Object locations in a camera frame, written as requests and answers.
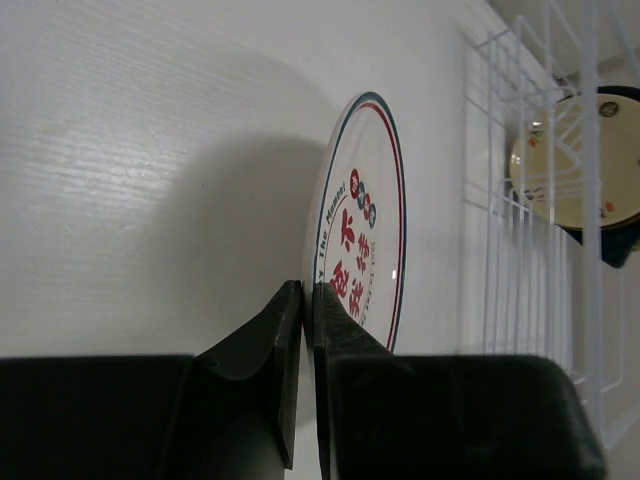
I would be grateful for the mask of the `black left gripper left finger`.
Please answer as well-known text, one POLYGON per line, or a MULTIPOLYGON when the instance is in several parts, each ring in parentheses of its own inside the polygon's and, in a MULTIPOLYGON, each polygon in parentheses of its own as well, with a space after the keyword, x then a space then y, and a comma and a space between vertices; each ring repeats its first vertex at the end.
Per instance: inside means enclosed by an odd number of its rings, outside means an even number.
POLYGON ((254 318, 198 356, 192 469, 291 468, 302 307, 300 283, 288 280, 254 318))

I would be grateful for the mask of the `cream plate with floral marks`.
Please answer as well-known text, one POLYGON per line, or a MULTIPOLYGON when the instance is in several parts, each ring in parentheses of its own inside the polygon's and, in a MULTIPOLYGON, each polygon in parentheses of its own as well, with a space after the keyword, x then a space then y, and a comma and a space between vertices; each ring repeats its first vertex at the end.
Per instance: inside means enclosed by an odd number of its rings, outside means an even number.
POLYGON ((583 221, 583 132, 581 102, 558 101, 554 133, 547 134, 547 112, 538 113, 508 161, 507 180, 523 204, 560 227, 581 230, 583 221))

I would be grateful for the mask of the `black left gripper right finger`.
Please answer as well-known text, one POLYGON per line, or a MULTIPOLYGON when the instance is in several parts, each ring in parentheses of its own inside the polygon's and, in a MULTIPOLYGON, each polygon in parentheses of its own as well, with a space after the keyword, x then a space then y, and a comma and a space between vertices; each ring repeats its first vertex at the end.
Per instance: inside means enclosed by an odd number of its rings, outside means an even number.
POLYGON ((415 476, 415 371, 347 314, 334 288, 311 301, 317 436, 324 479, 415 476))

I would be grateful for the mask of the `white plate with red characters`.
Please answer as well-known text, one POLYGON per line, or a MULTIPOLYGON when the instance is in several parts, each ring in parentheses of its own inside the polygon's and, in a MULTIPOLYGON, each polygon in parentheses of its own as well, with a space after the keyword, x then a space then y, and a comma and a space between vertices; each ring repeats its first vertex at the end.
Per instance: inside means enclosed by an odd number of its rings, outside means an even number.
POLYGON ((406 182, 392 111, 377 92, 342 110, 309 211, 303 288, 331 286, 348 316, 388 351, 397 340, 407 244, 406 182))

